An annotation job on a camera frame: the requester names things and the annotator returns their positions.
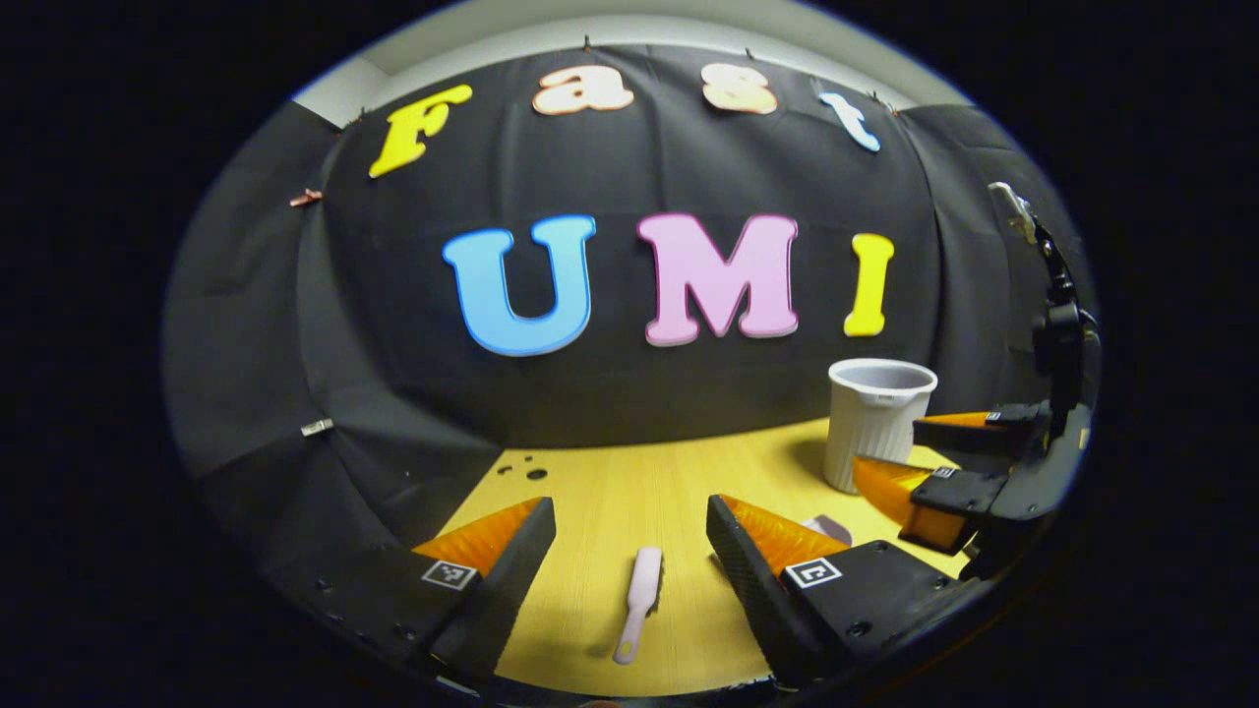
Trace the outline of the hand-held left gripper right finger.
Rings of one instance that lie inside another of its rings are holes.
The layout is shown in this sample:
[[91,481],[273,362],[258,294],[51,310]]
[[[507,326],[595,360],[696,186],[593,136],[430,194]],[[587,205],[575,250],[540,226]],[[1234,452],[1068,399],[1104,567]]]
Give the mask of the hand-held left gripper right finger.
[[706,535],[778,682],[844,677],[932,632],[969,587],[886,540],[842,544],[730,495]]

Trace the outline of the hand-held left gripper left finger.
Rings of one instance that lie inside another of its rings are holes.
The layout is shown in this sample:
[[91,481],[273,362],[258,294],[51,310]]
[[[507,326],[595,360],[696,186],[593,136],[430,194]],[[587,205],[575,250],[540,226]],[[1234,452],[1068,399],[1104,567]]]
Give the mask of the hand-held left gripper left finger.
[[414,677],[490,682],[555,539],[551,498],[531,498],[415,547],[378,544],[274,574],[342,639]]

